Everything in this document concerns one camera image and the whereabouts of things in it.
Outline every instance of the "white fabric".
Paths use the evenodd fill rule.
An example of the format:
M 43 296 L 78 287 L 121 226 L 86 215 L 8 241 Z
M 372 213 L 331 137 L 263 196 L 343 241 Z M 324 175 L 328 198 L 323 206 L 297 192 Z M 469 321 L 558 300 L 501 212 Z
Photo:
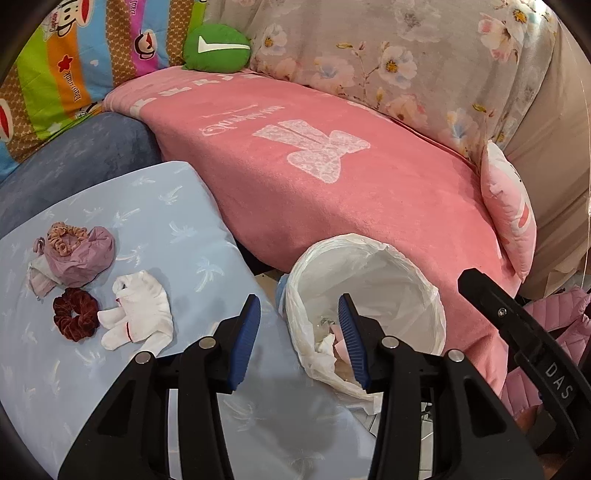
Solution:
M 344 405 L 361 405 L 368 414 L 376 414 L 382 395 L 367 394 L 349 365 L 336 365 L 336 335 L 330 326 L 339 321 L 343 293 L 350 293 L 359 314 L 377 320 L 386 335 L 433 355 L 440 355 L 445 344 L 443 305 L 438 289 L 402 253 L 356 233 L 312 245 L 291 270 L 283 295 L 302 367 L 310 377 L 346 394 L 339 397 Z
M 45 255 L 39 255 L 29 263 L 27 278 L 29 287 L 38 299 L 45 297 L 56 285 L 62 285 L 49 268 Z
M 166 291 L 142 270 L 118 277 L 113 292 L 120 307 L 102 310 L 99 322 L 107 329 L 101 344 L 115 350 L 130 341 L 146 340 L 140 350 L 158 355 L 173 339 L 173 316 Z

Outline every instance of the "pink cushion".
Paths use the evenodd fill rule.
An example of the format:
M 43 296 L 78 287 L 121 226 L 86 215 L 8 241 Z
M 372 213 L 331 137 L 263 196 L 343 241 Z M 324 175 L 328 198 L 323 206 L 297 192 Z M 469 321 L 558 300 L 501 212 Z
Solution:
M 501 244 L 523 282 L 534 259 L 534 212 L 516 169 L 490 140 L 482 156 L 480 189 Z

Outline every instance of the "floral fabric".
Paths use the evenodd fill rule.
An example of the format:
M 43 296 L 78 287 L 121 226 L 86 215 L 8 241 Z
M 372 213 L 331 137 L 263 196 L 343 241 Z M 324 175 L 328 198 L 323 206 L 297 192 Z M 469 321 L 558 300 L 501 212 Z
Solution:
M 540 0 L 219 0 L 250 67 L 374 108 L 479 165 L 534 100 L 558 30 Z

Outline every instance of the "dark red velvet scrunchie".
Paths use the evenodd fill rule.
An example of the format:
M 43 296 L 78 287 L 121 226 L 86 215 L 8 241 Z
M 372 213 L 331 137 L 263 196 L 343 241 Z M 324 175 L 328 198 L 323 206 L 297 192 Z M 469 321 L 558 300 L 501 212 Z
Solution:
M 72 311 L 78 315 L 72 317 Z M 99 303 L 79 288 L 67 288 L 53 301 L 53 321 L 64 337 L 75 342 L 95 334 L 99 326 L 98 311 Z

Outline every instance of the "blanket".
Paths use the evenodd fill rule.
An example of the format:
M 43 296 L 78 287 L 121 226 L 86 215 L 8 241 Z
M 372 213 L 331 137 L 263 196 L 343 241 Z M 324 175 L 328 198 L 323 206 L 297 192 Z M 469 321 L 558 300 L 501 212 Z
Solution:
M 446 349 L 465 351 L 500 393 L 506 344 L 457 278 L 476 267 L 512 296 L 519 279 L 467 160 L 358 103 L 252 72 L 173 67 L 104 106 L 144 121 L 165 160 L 188 161 L 236 238 L 275 268 L 343 233 L 395 246 L 440 290 Z

